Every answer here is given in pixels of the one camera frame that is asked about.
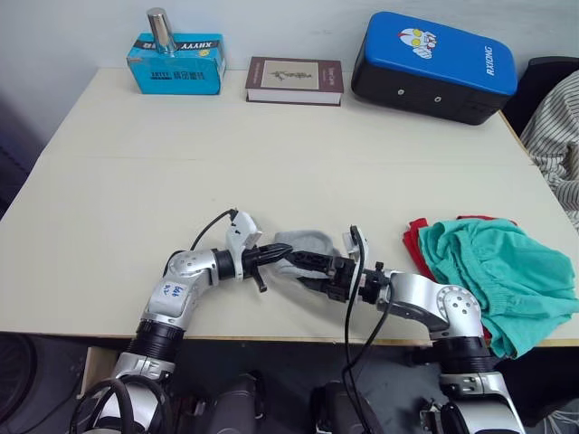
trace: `white tabletop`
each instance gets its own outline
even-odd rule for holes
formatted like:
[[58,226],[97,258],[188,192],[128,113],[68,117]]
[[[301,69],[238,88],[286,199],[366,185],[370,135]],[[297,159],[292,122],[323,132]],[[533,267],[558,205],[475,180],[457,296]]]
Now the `white tabletop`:
[[[223,95],[199,100],[139,95],[123,70],[97,75],[0,222],[1,330],[133,335],[168,255],[232,206],[259,222],[263,243],[319,229],[342,249],[357,224],[369,260],[400,270],[416,271],[401,242],[409,221],[459,214],[512,219],[578,263],[579,237],[501,118],[467,127],[349,97],[342,108],[251,104],[243,75],[229,71]],[[200,247],[224,248],[225,228]],[[186,336],[342,340],[345,305],[263,275],[264,294],[251,281],[208,291]],[[353,336],[377,318],[360,303]],[[391,317],[378,342],[427,340],[422,325]],[[579,344],[579,317],[544,344]]]
[[[246,76],[227,71],[218,97],[141,95],[128,70],[99,70],[44,152],[227,166],[244,160],[249,167],[251,161],[258,167],[305,158],[324,164],[531,164],[500,115],[473,127],[369,104],[350,89],[341,107],[248,104]],[[347,175],[346,166],[338,170]]]

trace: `blue box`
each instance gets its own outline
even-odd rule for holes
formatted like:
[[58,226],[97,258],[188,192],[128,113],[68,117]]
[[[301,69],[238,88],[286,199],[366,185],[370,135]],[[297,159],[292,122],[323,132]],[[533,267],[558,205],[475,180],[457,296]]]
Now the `blue box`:
[[517,73],[501,42],[381,12],[368,25],[352,90],[388,106],[478,125],[517,91]]
[[127,64],[143,93],[214,95],[225,72],[223,37],[218,33],[175,33],[177,50],[160,53],[152,33],[142,33]]

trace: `book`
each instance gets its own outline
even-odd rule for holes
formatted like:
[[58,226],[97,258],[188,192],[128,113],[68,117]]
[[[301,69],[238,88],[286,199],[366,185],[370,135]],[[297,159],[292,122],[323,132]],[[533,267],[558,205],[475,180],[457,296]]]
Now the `book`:
[[252,57],[245,89],[250,102],[339,106],[342,67],[339,61]]

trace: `black cable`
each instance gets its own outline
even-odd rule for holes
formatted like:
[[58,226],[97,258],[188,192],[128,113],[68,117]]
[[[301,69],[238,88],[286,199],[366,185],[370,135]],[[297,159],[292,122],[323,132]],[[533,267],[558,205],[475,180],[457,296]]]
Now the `black cable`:
[[125,384],[135,383],[145,386],[155,395],[155,398],[157,398],[157,402],[161,407],[161,420],[164,427],[163,432],[165,434],[171,434],[173,432],[173,412],[169,405],[169,397],[166,395],[160,384],[142,375],[127,375],[122,377],[120,380]]
[[86,400],[92,398],[97,393],[104,389],[111,388],[117,397],[119,403],[120,415],[120,432],[122,434],[135,434],[135,417],[133,414],[133,407],[130,401],[130,396],[127,387],[120,380],[110,379],[103,380],[92,386],[76,404],[76,408],[72,413],[71,423],[69,426],[69,434],[76,434],[78,428],[78,418],[81,414],[81,408]]
[[197,247],[197,244],[199,243],[199,240],[201,240],[201,237],[203,237],[205,235],[205,233],[207,231],[209,231],[209,229],[211,229],[211,227],[214,224],[216,224],[218,221],[220,221],[226,215],[229,215],[229,216],[231,216],[232,219],[234,219],[235,214],[237,214],[237,210],[234,210],[232,208],[231,210],[223,211],[221,214],[219,214],[217,217],[215,217],[213,220],[211,220],[211,222],[207,226],[205,226],[201,232],[199,232],[199,235],[197,235],[197,238],[195,238],[195,241],[193,241],[193,245],[191,246],[191,249],[189,249],[189,250],[195,250],[195,247]]
[[46,415],[42,419],[40,419],[38,422],[36,422],[34,425],[32,425],[32,427],[25,429],[24,431],[16,433],[16,434],[28,434],[30,431],[33,431],[33,430],[37,429],[38,427],[40,427],[46,420],[48,420],[54,413],[56,413],[56,411],[60,410],[69,401],[70,398],[72,398],[74,396],[74,393],[76,392],[77,388],[81,384],[81,381],[82,381],[82,374],[80,373],[79,378],[74,383],[74,386],[72,386],[71,392],[68,395],[66,395],[66,398],[64,398],[62,401],[60,401],[58,404],[56,404],[52,410],[50,410],[48,413],[46,413]]
[[[142,386],[147,387],[157,398],[157,402],[161,407],[161,417],[163,420],[163,426],[165,427],[165,433],[171,433],[173,431],[173,413],[170,407],[170,401],[168,396],[166,396],[165,391],[163,388],[154,382],[153,380],[148,379],[147,377],[143,377],[142,375],[127,375],[125,377],[120,378],[120,381],[123,384],[127,383],[137,383]],[[97,421],[97,418],[100,415],[100,412],[104,408],[105,404],[112,396],[113,390],[108,389],[100,398],[99,402],[95,406],[92,414],[90,415],[90,419],[87,423],[87,427],[92,427]]]
[[[352,232],[354,235],[354,240],[356,241],[356,244],[360,251],[360,260],[358,271],[356,273],[356,279],[354,280],[354,289],[352,291],[352,294],[350,295],[350,299],[347,304],[346,321],[344,323],[344,344],[345,344],[344,348],[346,349],[346,367],[342,370],[342,383],[344,384],[344,388],[346,389],[347,397],[352,403],[356,415],[360,420],[360,423],[362,424],[364,432],[370,434],[372,430],[370,429],[369,423],[365,418],[364,411],[362,410],[362,402],[360,400],[360,395],[356,387],[356,380],[354,379],[354,375],[352,374],[352,368],[348,367],[351,365],[350,342],[349,342],[350,317],[352,316],[352,308],[354,307],[354,302],[357,297],[358,287],[360,286],[360,280],[362,278],[362,273],[364,272],[364,263],[365,263],[365,252],[363,246],[364,242],[362,240],[360,232],[358,231],[356,226],[352,226]],[[354,393],[354,396],[352,396],[352,393],[350,393],[350,390],[348,389],[348,384],[346,381],[347,373],[352,384],[352,392]]]
[[[388,299],[392,300],[393,296],[394,296],[394,288],[392,287],[392,284],[390,284],[390,285],[388,285]],[[382,325],[386,321],[386,318],[388,318],[388,315],[390,315],[390,308],[391,307],[392,307],[392,303],[389,302],[388,306],[386,306],[386,309],[384,310],[382,316],[380,316],[378,323],[374,327],[374,330],[372,331],[370,336],[368,336],[368,339],[365,341],[364,346],[362,346],[362,349],[357,354],[357,356],[354,357],[354,360],[352,361],[351,365],[346,367],[347,369],[354,368],[354,366],[356,366],[356,364],[360,361],[360,359],[365,354],[365,352],[370,348],[370,345],[372,345],[372,342],[375,340],[376,336],[380,332],[380,329],[382,328]]]

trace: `blue and black case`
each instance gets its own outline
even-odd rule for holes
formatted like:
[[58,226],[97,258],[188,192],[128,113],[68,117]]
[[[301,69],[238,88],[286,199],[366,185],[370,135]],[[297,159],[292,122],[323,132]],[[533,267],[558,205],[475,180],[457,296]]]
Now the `blue and black case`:
[[364,99],[471,125],[516,90],[503,43],[390,12],[370,20],[352,76],[352,91]]

